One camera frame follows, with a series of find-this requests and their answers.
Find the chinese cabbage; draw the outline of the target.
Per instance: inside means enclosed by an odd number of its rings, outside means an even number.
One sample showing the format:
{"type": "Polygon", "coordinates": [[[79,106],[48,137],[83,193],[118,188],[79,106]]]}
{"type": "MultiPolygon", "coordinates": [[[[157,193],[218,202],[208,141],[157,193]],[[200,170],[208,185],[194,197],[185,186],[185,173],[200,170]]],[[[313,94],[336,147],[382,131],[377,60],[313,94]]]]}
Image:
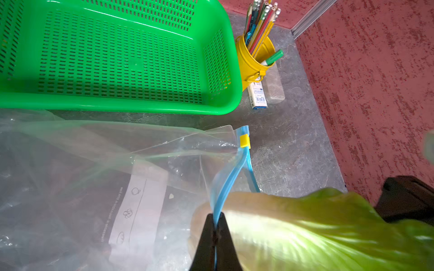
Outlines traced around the chinese cabbage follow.
{"type": "Polygon", "coordinates": [[[230,193],[223,207],[246,271],[431,271],[434,229],[385,222],[360,195],[230,193]]]}

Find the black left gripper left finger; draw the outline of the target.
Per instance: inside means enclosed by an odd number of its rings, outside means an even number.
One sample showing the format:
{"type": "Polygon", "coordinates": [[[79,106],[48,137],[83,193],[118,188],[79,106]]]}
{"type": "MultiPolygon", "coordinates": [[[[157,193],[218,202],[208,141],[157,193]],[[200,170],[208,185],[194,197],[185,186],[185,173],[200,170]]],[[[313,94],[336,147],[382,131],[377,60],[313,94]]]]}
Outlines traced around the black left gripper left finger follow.
{"type": "Polygon", "coordinates": [[[213,214],[208,214],[198,243],[190,271],[215,270],[215,225],[213,214]]]}

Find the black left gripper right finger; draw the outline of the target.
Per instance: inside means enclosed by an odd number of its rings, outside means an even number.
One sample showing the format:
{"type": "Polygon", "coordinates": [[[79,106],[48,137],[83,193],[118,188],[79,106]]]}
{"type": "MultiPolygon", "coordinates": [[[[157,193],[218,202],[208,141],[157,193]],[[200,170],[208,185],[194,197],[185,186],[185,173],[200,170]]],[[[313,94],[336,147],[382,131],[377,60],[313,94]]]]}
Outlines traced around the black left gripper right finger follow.
{"type": "Polygon", "coordinates": [[[242,271],[224,213],[220,214],[215,238],[215,270],[242,271]]]}

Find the spare clear zipper bag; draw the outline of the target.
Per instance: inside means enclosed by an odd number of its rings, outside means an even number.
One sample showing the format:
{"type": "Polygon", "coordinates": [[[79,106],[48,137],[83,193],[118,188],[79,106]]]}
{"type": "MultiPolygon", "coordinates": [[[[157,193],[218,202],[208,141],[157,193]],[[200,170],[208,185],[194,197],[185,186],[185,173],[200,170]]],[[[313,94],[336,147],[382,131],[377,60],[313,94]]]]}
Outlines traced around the spare clear zipper bag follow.
{"type": "Polygon", "coordinates": [[[1,110],[1,269],[187,271],[194,211],[259,190],[248,135],[1,110]]]}

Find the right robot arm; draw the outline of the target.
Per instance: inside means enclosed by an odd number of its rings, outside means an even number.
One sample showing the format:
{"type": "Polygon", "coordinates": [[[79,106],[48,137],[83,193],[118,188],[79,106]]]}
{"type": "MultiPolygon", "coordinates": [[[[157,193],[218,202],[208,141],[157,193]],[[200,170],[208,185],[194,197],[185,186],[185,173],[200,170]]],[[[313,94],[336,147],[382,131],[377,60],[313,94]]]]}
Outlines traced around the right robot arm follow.
{"type": "Polygon", "coordinates": [[[418,220],[434,224],[434,189],[413,176],[389,177],[374,207],[389,223],[418,220]]]}

